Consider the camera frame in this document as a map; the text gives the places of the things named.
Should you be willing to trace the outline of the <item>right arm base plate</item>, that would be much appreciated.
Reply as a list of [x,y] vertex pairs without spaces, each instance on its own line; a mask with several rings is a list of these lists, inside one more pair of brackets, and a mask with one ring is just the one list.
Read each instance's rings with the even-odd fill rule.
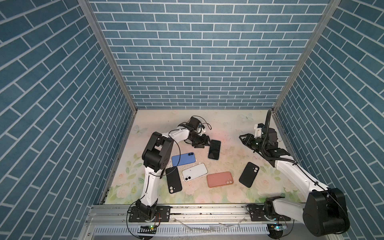
[[282,215],[267,216],[264,206],[258,204],[246,205],[246,210],[250,215],[252,222],[289,222],[291,218]]

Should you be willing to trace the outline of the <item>blue phone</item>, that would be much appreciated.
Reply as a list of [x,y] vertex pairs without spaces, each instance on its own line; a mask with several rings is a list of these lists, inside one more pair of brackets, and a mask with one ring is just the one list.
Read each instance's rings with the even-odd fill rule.
[[186,153],[172,157],[172,166],[178,167],[196,162],[195,153]]

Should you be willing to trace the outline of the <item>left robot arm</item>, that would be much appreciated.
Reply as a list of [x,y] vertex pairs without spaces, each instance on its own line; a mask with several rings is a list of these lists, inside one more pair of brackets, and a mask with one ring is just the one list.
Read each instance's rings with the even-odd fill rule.
[[174,144],[189,141],[194,148],[204,148],[211,144],[211,139],[203,128],[177,127],[168,133],[152,133],[142,154],[145,167],[145,181],[141,197],[135,206],[140,214],[152,219],[158,203],[158,186],[165,167],[171,159]]

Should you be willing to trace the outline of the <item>white phone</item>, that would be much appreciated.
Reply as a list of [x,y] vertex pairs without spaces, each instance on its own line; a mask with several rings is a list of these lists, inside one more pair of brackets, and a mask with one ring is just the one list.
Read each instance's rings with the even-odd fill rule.
[[183,180],[185,182],[190,182],[192,180],[195,180],[199,177],[206,175],[207,173],[208,173],[208,170],[204,163],[195,165],[193,167],[190,167],[182,171]]

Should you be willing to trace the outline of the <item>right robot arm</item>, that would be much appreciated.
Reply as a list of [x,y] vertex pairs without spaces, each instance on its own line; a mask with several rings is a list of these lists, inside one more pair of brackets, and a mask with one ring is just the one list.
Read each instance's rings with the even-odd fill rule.
[[349,230],[344,193],[321,183],[305,171],[289,152],[279,148],[274,129],[262,126],[257,128],[255,134],[240,135],[239,139],[244,146],[284,174],[306,198],[303,203],[283,197],[266,198],[263,209],[266,219],[274,221],[279,217],[288,217],[303,223],[316,237],[341,235]]

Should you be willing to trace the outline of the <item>black phone purple edge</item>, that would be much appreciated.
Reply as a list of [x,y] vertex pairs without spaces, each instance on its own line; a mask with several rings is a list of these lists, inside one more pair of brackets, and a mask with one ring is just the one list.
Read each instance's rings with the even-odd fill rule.
[[221,141],[211,140],[208,158],[211,160],[219,160],[221,150]]

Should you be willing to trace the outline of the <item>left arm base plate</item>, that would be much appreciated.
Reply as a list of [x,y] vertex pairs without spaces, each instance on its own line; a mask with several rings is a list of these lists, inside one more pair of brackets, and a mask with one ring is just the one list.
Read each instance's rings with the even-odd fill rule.
[[133,206],[130,208],[128,213],[128,221],[130,223],[144,223],[144,222],[154,222],[155,217],[160,223],[169,222],[171,215],[170,206],[156,206],[156,208],[138,208]]

